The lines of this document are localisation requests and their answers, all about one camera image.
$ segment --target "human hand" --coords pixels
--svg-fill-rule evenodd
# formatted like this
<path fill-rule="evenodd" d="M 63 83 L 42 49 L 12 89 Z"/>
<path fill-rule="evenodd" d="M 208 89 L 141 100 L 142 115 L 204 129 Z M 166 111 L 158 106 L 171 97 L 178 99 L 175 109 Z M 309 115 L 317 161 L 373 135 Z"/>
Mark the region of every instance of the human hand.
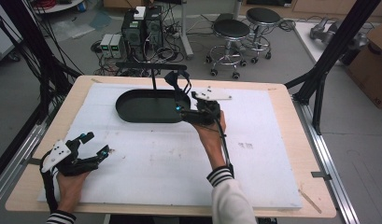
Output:
<path fill-rule="evenodd" d="M 77 207 L 82 192 L 83 183 L 90 172 L 75 176 L 57 174 L 57 182 L 60 188 L 60 203 L 58 210 L 73 213 Z"/>
<path fill-rule="evenodd" d="M 220 126 L 223 132 L 226 130 L 225 115 L 223 111 L 220 111 Z M 192 124 L 192 126 L 199 133 L 200 141 L 205 147 L 205 152 L 207 153 L 208 159 L 210 160 L 211 167 L 213 170 L 217 167 L 226 165 L 225 160 L 222 156 L 222 143 L 219 135 L 219 129 L 217 124 L 214 123 L 209 126 L 201 126 L 199 124 Z"/>

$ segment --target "stool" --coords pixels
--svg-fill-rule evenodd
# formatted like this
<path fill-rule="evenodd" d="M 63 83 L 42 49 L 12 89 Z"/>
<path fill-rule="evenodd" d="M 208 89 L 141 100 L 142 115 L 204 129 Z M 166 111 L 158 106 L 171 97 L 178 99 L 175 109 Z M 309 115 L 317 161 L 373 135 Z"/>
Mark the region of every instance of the stool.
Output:
<path fill-rule="evenodd" d="M 276 24 L 281 20 L 280 16 L 273 10 L 263 7 L 254 7 L 247 11 L 247 20 L 256 26 L 253 32 L 250 32 L 247 43 L 242 43 L 245 47 L 257 51 L 257 56 L 251 58 L 252 63 L 256 63 L 259 59 L 260 51 L 267 50 L 265 58 L 271 59 L 271 47 L 269 40 L 264 37 L 265 29 L 269 27 L 276 26 Z"/>
<path fill-rule="evenodd" d="M 243 58 L 240 50 L 232 47 L 232 42 L 241 41 L 249 34 L 249 28 L 241 21 L 236 20 L 220 20 L 214 23 L 213 32 L 216 36 L 223 37 L 226 40 L 225 45 L 217 45 L 212 48 L 206 56 L 206 62 L 214 62 L 211 68 L 211 76 L 215 77 L 218 74 L 215 69 L 217 63 L 223 65 L 233 65 L 233 78 L 240 78 L 237 72 L 236 65 L 246 66 L 246 61 Z"/>

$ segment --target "black tray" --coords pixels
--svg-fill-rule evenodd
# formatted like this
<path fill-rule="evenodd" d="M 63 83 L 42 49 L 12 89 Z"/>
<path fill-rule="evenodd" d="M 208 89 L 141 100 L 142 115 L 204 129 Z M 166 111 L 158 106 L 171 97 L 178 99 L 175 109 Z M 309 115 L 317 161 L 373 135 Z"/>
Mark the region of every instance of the black tray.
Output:
<path fill-rule="evenodd" d="M 191 99 L 186 96 L 178 102 L 191 108 Z M 176 112 L 175 92 L 170 90 L 131 90 L 122 94 L 116 109 L 121 119 L 135 123 L 177 123 L 182 121 Z"/>

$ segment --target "bar stool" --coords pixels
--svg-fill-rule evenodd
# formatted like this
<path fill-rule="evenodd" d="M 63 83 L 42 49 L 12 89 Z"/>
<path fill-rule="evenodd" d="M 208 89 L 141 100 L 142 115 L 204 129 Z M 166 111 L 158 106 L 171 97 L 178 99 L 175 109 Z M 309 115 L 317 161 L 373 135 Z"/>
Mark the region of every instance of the bar stool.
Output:
<path fill-rule="evenodd" d="M 243 46 L 257 51 L 257 55 L 251 58 L 251 62 L 256 63 L 259 59 L 260 51 L 264 50 L 267 50 L 265 59 L 271 59 L 272 48 L 270 47 L 270 41 L 263 35 L 265 29 L 276 26 L 281 20 L 280 16 L 271 9 L 254 7 L 247 11 L 246 18 L 254 27 L 256 26 L 255 29 L 251 29 L 253 32 L 250 32 L 248 35 L 247 43 L 242 43 Z"/>
<path fill-rule="evenodd" d="M 234 68 L 233 78 L 240 78 L 236 65 L 246 66 L 246 61 L 240 50 L 232 47 L 232 43 L 241 41 L 249 34 L 249 28 L 241 21 L 237 20 L 221 20 L 214 23 L 213 32 L 216 36 L 223 37 L 226 40 L 225 45 L 217 45 L 213 47 L 206 56 L 207 63 L 213 63 L 210 75 L 215 77 L 218 74 L 215 69 L 217 63 L 223 65 L 232 65 Z"/>

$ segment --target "striped sleeve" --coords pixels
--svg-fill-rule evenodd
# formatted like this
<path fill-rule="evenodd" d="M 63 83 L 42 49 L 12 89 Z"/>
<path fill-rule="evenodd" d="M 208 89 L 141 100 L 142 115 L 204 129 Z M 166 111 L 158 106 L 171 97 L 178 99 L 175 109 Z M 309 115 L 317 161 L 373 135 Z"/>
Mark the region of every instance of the striped sleeve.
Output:
<path fill-rule="evenodd" d="M 207 180 L 213 187 L 216 187 L 220 182 L 227 179 L 233 179 L 231 171 L 227 166 L 220 166 L 214 169 L 211 174 L 207 176 Z"/>
<path fill-rule="evenodd" d="M 47 224 L 74 224 L 75 220 L 77 218 L 69 213 L 56 210 L 54 213 L 50 215 L 48 220 L 46 221 Z"/>

